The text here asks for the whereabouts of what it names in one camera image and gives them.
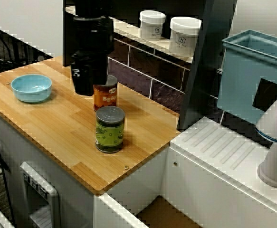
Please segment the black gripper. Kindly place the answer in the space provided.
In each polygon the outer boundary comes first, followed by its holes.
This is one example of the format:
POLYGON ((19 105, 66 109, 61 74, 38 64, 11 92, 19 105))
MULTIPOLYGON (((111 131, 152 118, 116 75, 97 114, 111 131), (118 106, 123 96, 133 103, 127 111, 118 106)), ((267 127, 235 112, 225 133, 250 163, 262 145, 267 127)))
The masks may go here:
POLYGON ((107 81, 107 55, 114 50, 112 20, 75 20, 77 48, 71 56, 72 80, 79 95, 93 95, 107 81), (92 61, 96 61, 92 71, 92 61))

